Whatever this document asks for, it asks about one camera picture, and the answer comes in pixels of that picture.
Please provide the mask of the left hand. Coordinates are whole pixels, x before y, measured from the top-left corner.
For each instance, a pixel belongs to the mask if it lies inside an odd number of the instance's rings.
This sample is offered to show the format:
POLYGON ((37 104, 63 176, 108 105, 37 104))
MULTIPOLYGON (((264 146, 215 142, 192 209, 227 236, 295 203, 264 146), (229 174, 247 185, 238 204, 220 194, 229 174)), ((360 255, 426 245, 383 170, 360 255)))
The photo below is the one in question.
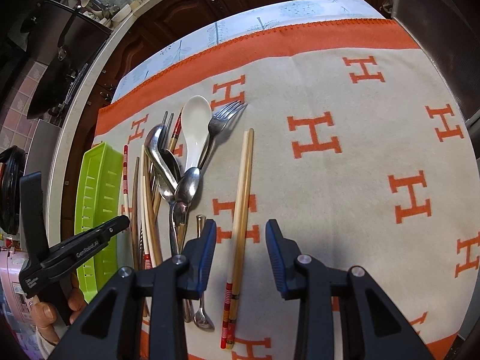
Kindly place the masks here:
MULTIPOLYGON (((87 303, 83 292, 80 291, 75 273, 72 273, 71 275, 71 285, 72 290, 67 297, 67 302, 72 310, 70 323, 74 323, 80 313, 86 308, 87 303)), ((31 316, 40 336, 50 344, 57 345, 59 342, 59 335, 54 329, 54 323, 57 320, 57 312, 55 308, 51 304, 39 301, 35 297, 31 309, 31 316)))

